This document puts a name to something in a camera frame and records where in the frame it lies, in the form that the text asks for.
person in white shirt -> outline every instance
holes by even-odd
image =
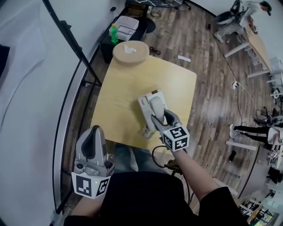
[[[271,8],[271,5],[266,1],[262,1],[262,2],[248,1],[248,2],[243,2],[243,3],[241,2],[241,6],[239,10],[239,12],[241,13],[240,22],[234,20],[230,24],[225,25],[219,31],[214,33],[214,36],[216,37],[218,41],[223,43],[224,41],[222,37],[224,35],[231,34],[235,31],[241,30],[242,28],[248,25],[251,27],[251,29],[254,32],[256,32],[254,24],[253,24],[253,19],[251,16],[257,13],[260,13],[261,10],[266,11],[268,15],[271,16],[270,12],[272,8]]]
[[[280,133],[283,133],[283,128],[280,127],[248,127],[248,126],[234,126],[230,125],[230,137],[235,138],[237,133],[243,134],[253,140],[272,144],[274,150],[275,145],[283,144],[283,139],[280,139]]]

person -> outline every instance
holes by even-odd
[[[241,5],[242,7],[240,7],[240,9],[241,9],[242,15],[240,18],[240,22],[234,20],[230,24],[225,25],[219,31],[214,33],[215,38],[219,42],[221,43],[224,42],[222,39],[224,35],[231,34],[236,31],[240,31],[242,28],[248,25],[251,27],[251,29],[254,32],[256,32],[255,26],[253,24],[253,19],[251,17],[252,15],[258,14],[263,10],[263,11],[266,11],[269,16],[271,16],[272,8],[271,8],[271,5],[267,1],[262,1],[260,3],[247,1]]]
[[[248,127],[248,126],[234,126],[230,125],[229,136],[234,139],[237,133],[243,134],[253,140],[263,142],[265,144],[272,144],[271,150],[274,150],[275,145],[281,143],[280,132],[283,129],[280,127]]]
[[[200,201],[199,215],[184,200],[180,179],[157,167],[149,150],[133,148],[138,172],[132,169],[130,147],[115,146],[115,171],[105,197],[83,197],[64,226],[90,226],[137,222],[177,221],[186,225],[247,226],[227,187],[219,188],[213,178],[183,151],[173,152],[185,180]]]

plastic bottle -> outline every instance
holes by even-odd
[[[116,27],[116,24],[112,24],[112,28],[110,30],[111,33],[111,42],[113,44],[117,44],[118,43],[118,29]]]

shoe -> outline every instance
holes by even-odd
[[[224,43],[223,39],[218,35],[213,35],[220,43]]]
[[[230,133],[229,136],[234,139],[236,135],[236,131],[234,130],[235,126],[233,124],[230,125]]]

